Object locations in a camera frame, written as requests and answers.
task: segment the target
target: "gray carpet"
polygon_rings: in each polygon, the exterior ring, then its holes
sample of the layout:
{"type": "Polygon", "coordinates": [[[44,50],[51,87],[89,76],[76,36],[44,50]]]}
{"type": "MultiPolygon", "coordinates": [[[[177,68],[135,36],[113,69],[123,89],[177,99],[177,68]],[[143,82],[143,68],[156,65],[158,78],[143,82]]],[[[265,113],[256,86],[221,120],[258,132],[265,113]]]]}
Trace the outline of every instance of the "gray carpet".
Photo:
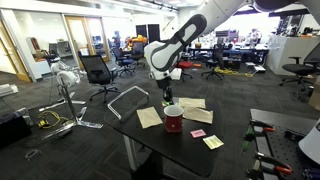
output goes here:
{"type": "MultiPolygon", "coordinates": [[[[207,71],[189,70],[193,79],[186,78],[186,82],[174,81],[172,88],[175,96],[212,99],[219,103],[224,121],[225,143],[220,149],[212,175],[207,179],[239,180],[245,179],[245,171],[253,166],[254,144],[250,145],[249,152],[241,157],[242,137],[247,130],[250,119],[250,109],[273,111],[295,116],[318,119],[320,112],[302,103],[293,97],[290,92],[297,90],[296,84],[280,87],[281,77],[274,75],[270,70],[265,74],[256,74],[253,78],[245,76],[225,76],[223,81],[216,77],[205,80],[200,73],[207,71]]],[[[148,67],[137,67],[132,76],[123,75],[116,79],[116,86],[124,91],[134,85],[148,91],[150,94],[162,96],[156,82],[148,78],[148,67]]],[[[17,80],[16,76],[0,73],[0,84],[16,84],[19,93],[7,96],[4,101],[13,109],[28,107],[30,109],[54,102],[59,98],[56,81],[46,78],[39,83],[28,84],[17,80]]],[[[30,139],[26,138],[0,149],[0,177],[1,179],[130,179],[129,165],[126,150],[121,134],[112,129],[116,117],[102,103],[102,96],[88,101],[89,96],[97,91],[98,87],[90,86],[86,77],[80,85],[70,88],[75,91],[73,99],[87,101],[87,113],[83,120],[104,124],[100,130],[74,127],[70,136],[62,140],[55,140],[37,145],[42,151],[39,157],[27,161],[24,156],[30,150],[30,139]]],[[[116,94],[109,94],[110,101],[116,94]]],[[[123,111],[131,108],[138,95],[124,99],[118,105],[123,111]]],[[[77,111],[83,106],[75,105],[77,111]]],[[[54,111],[61,116],[70,117],[70,111],[60,106],[54,111]]],[[[3,102],[0,102],[0,114],[10,112],[3,102]]],[[[30,110],[36,118],[37,109],[30,110]]],[[[33,136],[45,133],[47,130],[32,128],[33,136]]],[[[165,172],[183,180],[203,179],[188,172],[169,160],[164,160],[165,172]]]]}

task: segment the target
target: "yellow sticky note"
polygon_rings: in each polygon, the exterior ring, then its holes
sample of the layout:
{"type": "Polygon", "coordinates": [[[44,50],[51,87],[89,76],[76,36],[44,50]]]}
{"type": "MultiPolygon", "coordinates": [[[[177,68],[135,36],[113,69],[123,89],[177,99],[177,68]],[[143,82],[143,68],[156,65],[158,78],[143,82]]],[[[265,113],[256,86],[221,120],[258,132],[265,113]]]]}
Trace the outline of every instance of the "yellow sticky note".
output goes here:
{"type": "Polygon", "coordinates": [[[203,138],[203,141],[210,149],[215,149],[222,146],[224,143],[215,135],[203,138]]]}

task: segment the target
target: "office chair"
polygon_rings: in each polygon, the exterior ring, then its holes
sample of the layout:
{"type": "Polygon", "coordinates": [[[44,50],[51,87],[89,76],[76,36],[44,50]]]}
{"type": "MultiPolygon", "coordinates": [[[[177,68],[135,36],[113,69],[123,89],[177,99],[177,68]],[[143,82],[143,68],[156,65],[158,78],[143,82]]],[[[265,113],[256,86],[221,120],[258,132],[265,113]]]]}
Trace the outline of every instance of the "office chair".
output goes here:
{"type": "Polygon", "coordinates": [[[302,89],[301,91],[305,91],[305,83],[313,84],[310,81],[305,80],[304,76],[308,76],[309,74],[313,74],[317,72],[317,65],[320,63],[320,59],[312,58],[311,60],[304,61],[303,64],[299,63],[299,60],[301,57],[289,57],[290,59],[295,59],[296,64],[285,64],[282,66],[282,68],[288,72],[294,73],[296,77],[294,78],[284,78],[282,79],[282,83],[280,83],[280,86],[283,86],[285,83],[290,82],[297,82],[298,84],[301,84],[302,89]]]}
{"type": "Polygon", "coordinates": [[[182,56],[181,59],[176,63],[175,67],[182,70],[181,79],[185,82],[185,76],[189,76],[191,79],[193,76],[189,73],[186,73],[185,70],[191,68],[193,65],[192,62],[188,61],[188,57],[182,56]]]}
{"type": "Polygon", "coordinates": [[[127,73],[127,72],[129,72],[132,75],[132,73],[134,72],[134,69],[129,67],[130,65],[133,65],[134,60],[129,59],[128,57],[122,56],[118,48],[112,48],[112,52],[116,57],[116,64],[120,67],[123,67],[122,70],[119,70],[117,72],[117,73],[120,73],[119,76],[121,76],[122,73],[127,73]]]}
{"type": "Polygon", "coordinates": [[[144,43],[143,42],[132,42],[132,51],[130,58],[136,61],[135,66],[142,65],[145,68],[146,64],[144,62],[139,62],[144,56],[144,43]]]}
{"type": "Polygon", "coordinates": [[[108,92],[121,93],[117,91],[118,88],[115,86],[107,87],[108,85],[112,85],[114,83],[116,68],[113,68],[111,71],[109,71],[101,55],[80,56],[80,60],[87,72],[89,83],[103,87],[102,89],[99,89],[99,92],[90,97],[90,101],[92,101],[94,96],[104,93],[103,103],[106,103],[106,95],[108,92]]]}
{"type": "Polygon", "coordinates": [[[219,66],[220,69],[222,70],[225,69],[224,62],[222,59],[222,54],[223,54],[223,46],[221,44],[215,45],[215,50],[212,53],[212,59],[209,59],[206,62],[206,66],[212,69],[211,71],[201,73],[201,76],[208,74],[208,76],[206,77],[206,79],[208,79],[209,76],[216,75],[220,80],[222,80],[221,76],[223,77],[224,74],[215,71],[215,67],[217,66],[219,66]]]}

